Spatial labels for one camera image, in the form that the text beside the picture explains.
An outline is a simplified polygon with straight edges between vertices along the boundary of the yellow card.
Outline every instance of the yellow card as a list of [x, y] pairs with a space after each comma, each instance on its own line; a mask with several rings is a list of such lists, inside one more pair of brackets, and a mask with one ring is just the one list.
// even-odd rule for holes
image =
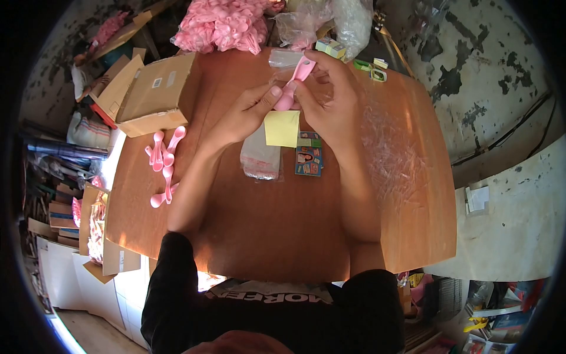
[[265, 117], [265, 144], [297, 147], [300, 110], [272, 110]]

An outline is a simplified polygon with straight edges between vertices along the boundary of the fingernail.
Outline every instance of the fingernail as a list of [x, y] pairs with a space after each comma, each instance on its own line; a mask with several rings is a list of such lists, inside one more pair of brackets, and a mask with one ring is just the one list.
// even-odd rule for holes
[[295, 92], [295, 89], [297, 88], [297, 84], [295, 83], [295, 80], [289, 82], [288, 87], [291, 89], [291, 91]]
[[279, 86], [273, 86], [269, 91], [275, 97], [281, 96], [281, 92], [282, 92]]

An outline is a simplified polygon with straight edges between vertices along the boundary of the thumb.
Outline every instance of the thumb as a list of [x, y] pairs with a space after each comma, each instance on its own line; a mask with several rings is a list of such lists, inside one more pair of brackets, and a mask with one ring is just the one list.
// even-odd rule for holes
[[297, 100], [305, 111], [305, 115], [310, 115], [311, 113], [315, 113], [320, 109], [320, 104], [318, 103], [318, 101], [316, 101], [315, 96], [302, 81], [293, 80], [289, 84], [289, 87], [293, 89], [293, 86]]
[[275, 106], [275, 103], [281, 98], [282, 90], [279, 86], [273, 86], [263, 95], [258, 103], [255, 104], [250, 110], [262, 117], [265, 117], [267, 113]]

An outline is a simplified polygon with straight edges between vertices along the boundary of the black t-shirt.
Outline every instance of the black t-shirt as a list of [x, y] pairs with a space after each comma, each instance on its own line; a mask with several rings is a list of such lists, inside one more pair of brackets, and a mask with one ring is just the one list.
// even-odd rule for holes
[[229, 279], [198, 292], [192, 246], [161, 243], [141, 315], [150, 351], [182, 353], [230, 330], [269, 335], [299, 353], [399, 353], [405, 345], [397, 281], [368, 270], [344, 283], [275, 284]]

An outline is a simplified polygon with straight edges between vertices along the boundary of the electrical wire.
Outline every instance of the electrical wire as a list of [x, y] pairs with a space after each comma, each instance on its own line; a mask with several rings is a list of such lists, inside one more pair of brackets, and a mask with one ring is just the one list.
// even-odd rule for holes
[[544, 142], [544, 139], [546, 138], [546, 134], [548, 133], [548, 128], [550, 128], [550, 123], [552, 122], [552, 116], [554, 116], [554, 110], [556, 109], [556, 101], [557, 101], [557, 99], [554, 97], [554, 105], [552, 106], [552, 111], [550, 112], [550, 117], [548, 118], [548, 123], [546, 123], [546, 127], [544, 128], [544, 133], [542, 134], [541, 141], [538, 143], [537, 146], [535, 146], [535, 148], [531, 152], [529, 152], [527, 159], [529, 157], [533, 156], [535, 151], [537, 151], [541, 147], [542, 143]]
[[527, 112], [525, 112], [525, 114], [522, 115], [521, 121], [519, 121], [519, 123], [517, 123], [513, 128], [511, 128], [511, 130], [509, 130], [507, 133], [503, 134], [503, 136], [501, 136], [499, 139], [497, 139], [495, 142], [493, 142], [491, 145], [489, 145], [486, 148], [477, 148], [475, 150], [475, 152], [473, 154], [467, 155], [465, 157], [462, 157], [461, 159], [450, 163], [450, 165], [452, 167], [456, 167], [459, 166], [461, 164], [463, 164], [464, 162], [467, 162], [475, 157], [478, 157], [479, 155], [486, 153], [488, 151], [493, 150], [496, 147], [501, 146], [503, 143], [505, 143], [507, 141], [507, 139], [509, 139], [509, 137], [511, 135], [513, 135], [515, 133], [515, 131], [521, 126], [523, 125], [523, 123], [525, 123], [550, 97], [552, 96], [552, 92], [547, 91], [545, 93], [543, 93], [539, 99], [537, 101], [535, 101], [535, 103], [529, 107], [529, 109], [527, 110]]

